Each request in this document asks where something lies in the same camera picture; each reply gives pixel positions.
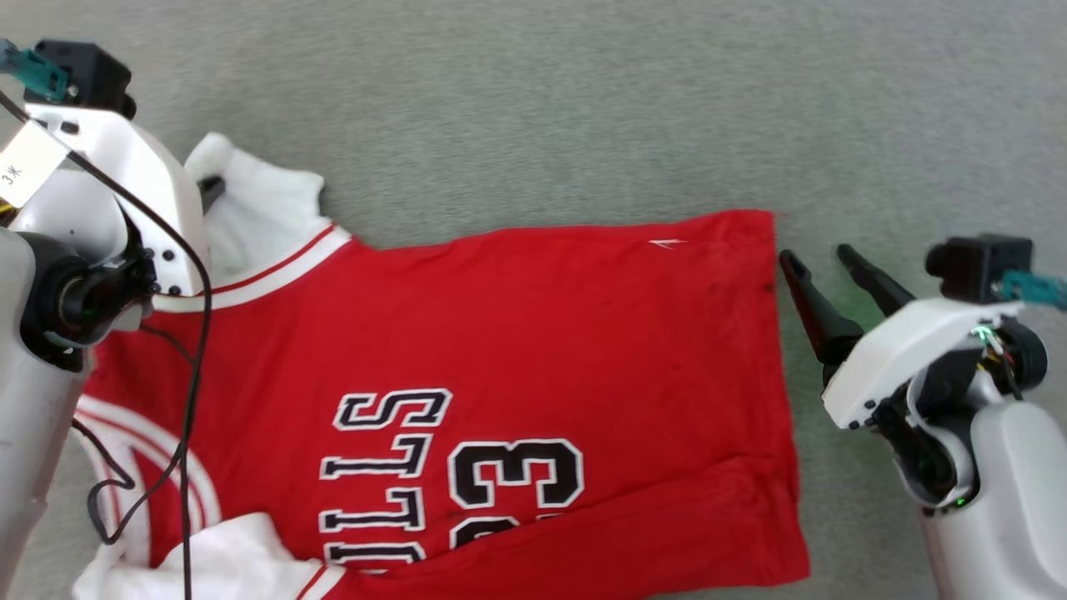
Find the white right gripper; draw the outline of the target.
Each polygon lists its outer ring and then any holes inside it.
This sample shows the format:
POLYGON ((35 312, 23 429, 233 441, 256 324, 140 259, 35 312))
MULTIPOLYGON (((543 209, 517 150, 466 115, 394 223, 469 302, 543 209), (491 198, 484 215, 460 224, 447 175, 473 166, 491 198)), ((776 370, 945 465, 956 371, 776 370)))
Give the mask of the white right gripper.
POLYGON ((851 244, 838 244, 837 256, 854 284, 891 316, 864 335, 814 285, 810 269, 790 250, 779 253, 779 267, 822 364, 824 410, 841 429, 864 426, 878 405, 937 358, 956 349, 980 323, 1016 318, 1021 301, 980 305, 927 297, 915 300, 895 278, 862 256, 851 244))

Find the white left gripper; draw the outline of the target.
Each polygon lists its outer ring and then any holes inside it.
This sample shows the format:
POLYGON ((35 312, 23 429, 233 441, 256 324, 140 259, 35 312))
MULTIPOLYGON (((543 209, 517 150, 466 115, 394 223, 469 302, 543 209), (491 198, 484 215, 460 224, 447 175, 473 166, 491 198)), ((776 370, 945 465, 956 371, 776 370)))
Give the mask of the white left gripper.
POLYGON ((196 181, 153 135, 130 119, 87 107, 28 107, 58 141, 79 153, 113 181, 148 206, 192 249, 187 255, 149 216, 103 183, 79 170, 61 167, 43 181, 23 206, 23 231, 73 246, 93 266, 115 259, 133 236, 153 250, 157 285, 164 295, 197 296, 203 279, 192 262, 209 265, 208 214, 226 190, 221 176, 196 181))

